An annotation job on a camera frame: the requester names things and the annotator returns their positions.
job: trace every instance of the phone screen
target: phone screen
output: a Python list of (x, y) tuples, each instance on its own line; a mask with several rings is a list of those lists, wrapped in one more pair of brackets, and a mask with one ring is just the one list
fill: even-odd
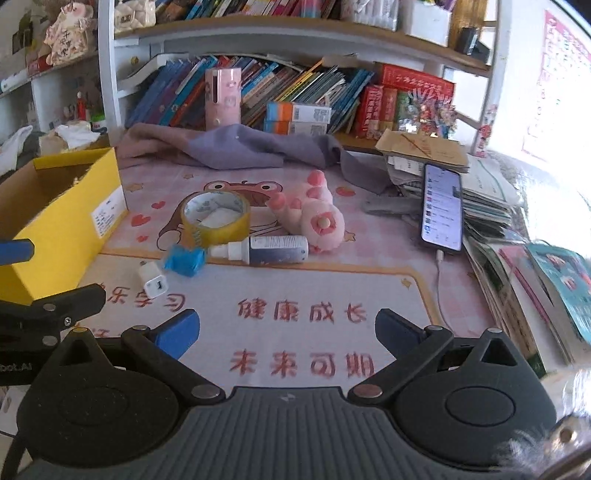
[(421, 238), (450, 250), (462, 249), (462, 184), (460, 174), (425, 165)]

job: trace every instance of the pink box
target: pink box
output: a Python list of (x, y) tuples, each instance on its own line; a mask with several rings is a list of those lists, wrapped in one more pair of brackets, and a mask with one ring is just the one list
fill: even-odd
[(205, 128), (213, 130), (241, 122), (241, 69), (205, 71)]

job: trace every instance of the desk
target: desk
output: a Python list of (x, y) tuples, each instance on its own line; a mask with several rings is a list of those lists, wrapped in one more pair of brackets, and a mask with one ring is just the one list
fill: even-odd
[[(338, 167), (326, 171), (346, 223), (345, 242), (338, 249), (310, 255), (309, 262), (295, 270), (207, 265), (194, 279), (169, 273), (169, 293), (176, 296), (162, 296), (150, 309), (141, 306), (145, 298), (136, 274), (139, 261), (161, 258), (181, 238), (176, 211), (187, 195), (205, 188), (236, 190), (251, 202), (251, 235), (284, 235), (264, 202), (269, 191), (288, 189), (309, 172), (310, 167), (301, 164), (215, 171), (165, 162), (121, 171), (129, 214), (82, 282), (102, 283), (109, 300), (99, 316), (81, 323), (96, 335), (118, 335), (137, 323), (159, 324), (181, 303), (183, 308), (195, 308), (202, 317), (202, 335), (181, 360), (228, 391), (236, 384), (348, 389), (371, 370), (383, 368), (393, 358), (375, 339), (374, 320), (380, 308), (392, 308), (421, 327), (440, 322), (431, 292), (435, 252), (419, 247), (418, 232), (402, 220), (363, 213), (360, 205), (374, 194), (346, 182)], [(299, 270), (302, 267), (312, 271)], [(441, 303), (456, 335), (475, 337), (492, 326), (467, 259), (446, 257), (442, 275)], [(255, 299), (263, 300), (266, 307), (258, 319), (252, 312), (245, 315), (245, 309), (254, 309)], [(297, 323), (282, 322), (278, 309), (284, 300), (297, 303)], [(322, 318), (326, 303), (334, 311), (332, 322)], [(362, 325), (354, 325), (360, 318), (355, 314), (361, 311), (363, 321), (357, 323)], [(250, 357), (249, 352), (257, 356)], [(294, 356), (283, 357), (284, 353)], [(236, 369), (255, 365), (248, 364), (249, 359), (258, 366), (233, 377)], [(292, 360), (298, 364), (297, 375), (267, 372), (268, 364)], [(350, 374), (355, 362), (358, 368)]]

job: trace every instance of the packing tape roll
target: packing tape roll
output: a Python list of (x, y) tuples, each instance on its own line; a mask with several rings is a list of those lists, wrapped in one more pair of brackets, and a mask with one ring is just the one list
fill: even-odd
[[(240, 217), (227, 225), (211, 228), (201, 222), (219, 208), (234, 210)], [(200, 192), (189, 197), (181, 208), (181, 220), (196, 247), (207, 248), (211, 245), (240, 242), (250, 233), (251, 205), (239, 193)]]

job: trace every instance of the yellow box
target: yellow box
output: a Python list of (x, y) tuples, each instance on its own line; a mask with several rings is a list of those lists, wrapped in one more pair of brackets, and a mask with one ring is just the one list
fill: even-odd
[(76, 288), (127, 213), (112, 148), (36, 158), (0, 184), (0, 238), (28, 238), (28, 262), (0, 267), (0, 300)]

